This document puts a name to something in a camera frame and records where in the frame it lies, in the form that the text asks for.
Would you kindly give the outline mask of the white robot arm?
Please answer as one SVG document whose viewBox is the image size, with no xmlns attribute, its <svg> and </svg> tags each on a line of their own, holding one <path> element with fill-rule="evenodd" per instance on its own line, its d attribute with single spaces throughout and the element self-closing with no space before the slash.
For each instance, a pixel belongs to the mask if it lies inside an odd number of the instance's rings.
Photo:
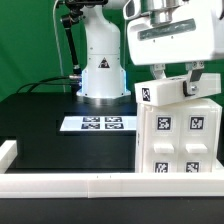
<svg viewBox="0 0 224 224">
<path fill-rule="evenodd" d="M 204 63 L 224 59 L 224 0 L 109 0 L 128 22 L 131 60 L 148 65 L 153 81 L 135 86 L 136 99 L 160 106 L 221 91 L 220 76 Z M 120 67 L 120 32 L 100 6 L 84 8 L 87 66 L 79 95 L 95 102 L 130 95 Z"/>
</svg>

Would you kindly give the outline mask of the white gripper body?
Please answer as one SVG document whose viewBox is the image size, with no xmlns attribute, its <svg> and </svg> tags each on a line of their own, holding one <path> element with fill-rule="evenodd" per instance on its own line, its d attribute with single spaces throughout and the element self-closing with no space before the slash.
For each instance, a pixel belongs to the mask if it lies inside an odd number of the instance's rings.
<svg viewBox="0 0 224 224">
<path fill-rule="evenodd" d="M 172 11 L 172 20 L 154 24 L 150 16 L 127 26 L 135 65 L 224 59 L 224 0 L 190 0 Z"/>
</svg>

